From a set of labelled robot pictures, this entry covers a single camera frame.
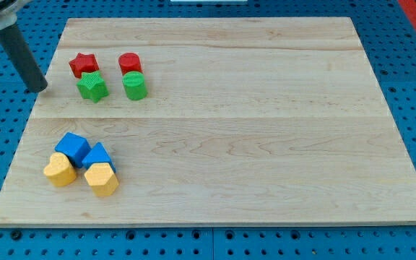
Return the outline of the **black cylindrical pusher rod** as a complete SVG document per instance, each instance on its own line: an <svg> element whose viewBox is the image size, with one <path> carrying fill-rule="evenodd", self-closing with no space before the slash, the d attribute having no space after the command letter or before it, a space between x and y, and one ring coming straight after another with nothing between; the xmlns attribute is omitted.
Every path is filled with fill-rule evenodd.
<svg viewBox="0 0 416 260"><path fill-rule="evenodd" d="M34 93L44 91L48 82L17 24L0 30L0 44L26 88Z"/></svg>

